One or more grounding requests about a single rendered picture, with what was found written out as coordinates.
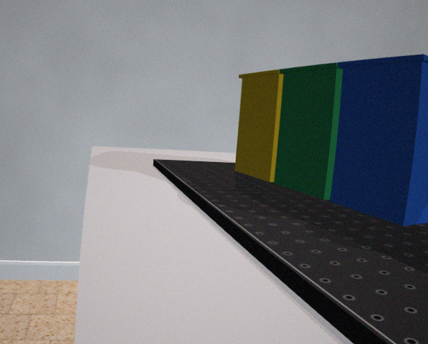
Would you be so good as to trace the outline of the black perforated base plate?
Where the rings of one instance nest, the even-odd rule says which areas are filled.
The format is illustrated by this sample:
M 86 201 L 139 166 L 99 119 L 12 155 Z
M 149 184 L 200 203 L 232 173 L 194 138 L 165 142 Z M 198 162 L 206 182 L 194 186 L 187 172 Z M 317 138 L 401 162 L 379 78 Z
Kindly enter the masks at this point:
M 353 344 L 428 344 L 428 223 L 401 226 L 235 163 L 153 165 Z

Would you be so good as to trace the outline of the blue bin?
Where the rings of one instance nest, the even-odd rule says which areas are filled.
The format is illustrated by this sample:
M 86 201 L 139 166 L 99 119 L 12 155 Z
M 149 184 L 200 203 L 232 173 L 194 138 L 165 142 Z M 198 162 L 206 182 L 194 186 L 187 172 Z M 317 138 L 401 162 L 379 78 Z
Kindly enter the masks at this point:
M 428 56 L 343 68 L 330 202 L 408 226 L 428 223 Z

